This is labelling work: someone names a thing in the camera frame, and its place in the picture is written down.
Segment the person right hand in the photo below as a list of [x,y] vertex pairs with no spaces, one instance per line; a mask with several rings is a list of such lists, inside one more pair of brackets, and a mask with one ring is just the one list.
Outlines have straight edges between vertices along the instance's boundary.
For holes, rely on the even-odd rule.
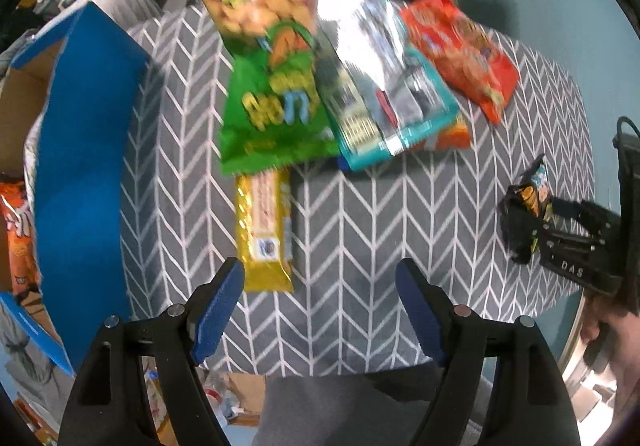
[[614,336],[610,367],[617,383],[614,404],[614,420],[617,420],[626,414],[631,404],[639,401],[639,317],[612,299],[590,295],[582,312],[582,342],[588,344],[596,340],[600,325],[609,325]]

